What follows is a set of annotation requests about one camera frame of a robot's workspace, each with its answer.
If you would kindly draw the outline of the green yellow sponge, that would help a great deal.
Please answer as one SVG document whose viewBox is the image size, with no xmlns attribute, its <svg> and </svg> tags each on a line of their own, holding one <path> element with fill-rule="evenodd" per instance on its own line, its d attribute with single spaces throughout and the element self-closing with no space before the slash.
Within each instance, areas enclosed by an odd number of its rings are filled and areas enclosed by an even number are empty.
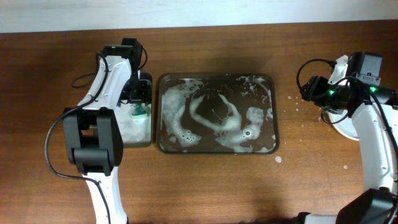
<svg viewBox="0 0 398 224">
<path fill-rule="evenodd" d="M 133 119 L 143 119 L 147 117 L 147 106 L 145 103 L 134 103 L 131 105 L 130 114 Z"/>
</svg>

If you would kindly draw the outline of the grey green plate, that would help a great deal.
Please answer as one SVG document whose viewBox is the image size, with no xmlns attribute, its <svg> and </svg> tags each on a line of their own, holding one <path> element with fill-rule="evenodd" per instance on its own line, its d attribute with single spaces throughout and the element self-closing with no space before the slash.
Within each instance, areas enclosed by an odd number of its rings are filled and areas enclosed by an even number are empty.
<svg viewBox="0 0 398 224">
<path fill-rule="evenodd" d="M 352 119 L 347 117 L 344 120 L 338 122 L 342 118 L 347 115 L 348 112 L 346 110 L 343 110 L 341 114 L 334 114 L 327 112 L 328 118 L 330 122 L 332 123 L 332 126 L 344 137 L 354 140 L 354 141 L 359 141 L 357 132 L 352 124 Z"/>
</svg>

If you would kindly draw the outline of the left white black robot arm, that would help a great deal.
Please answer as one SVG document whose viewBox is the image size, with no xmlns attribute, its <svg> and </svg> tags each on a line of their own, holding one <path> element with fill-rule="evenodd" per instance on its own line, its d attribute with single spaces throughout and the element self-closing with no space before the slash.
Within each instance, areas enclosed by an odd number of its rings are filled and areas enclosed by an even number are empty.
<svg viewBox="0 0 398 224">
<path fill-rule="evenodd" d="M 86 181 L 97 223 L 128 223 L 118 171 L 127 148 L 152 141 L 152 76 L 147 52 L 134 38 L 106 45 L 88 93 L 62 119 L 67 156 Z"/>
</svg>

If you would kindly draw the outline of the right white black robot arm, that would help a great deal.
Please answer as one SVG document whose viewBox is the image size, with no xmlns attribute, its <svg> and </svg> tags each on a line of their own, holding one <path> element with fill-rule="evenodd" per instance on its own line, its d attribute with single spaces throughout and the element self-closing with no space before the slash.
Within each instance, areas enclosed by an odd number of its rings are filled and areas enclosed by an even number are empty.
<svg viewBox="0 0 398 224">
<path fill-rule="evenodd" d="M 299 84 L 305 101 L 323 113 L 349 118 L 363 165 L 364 192 L 336 215 L 299 213 L 295 223 L 397 222 L 397 93 L 380 86 L 382 56 L 354 52 L 326 63 L 330 78 L 313 76 Z"/>
</svg>

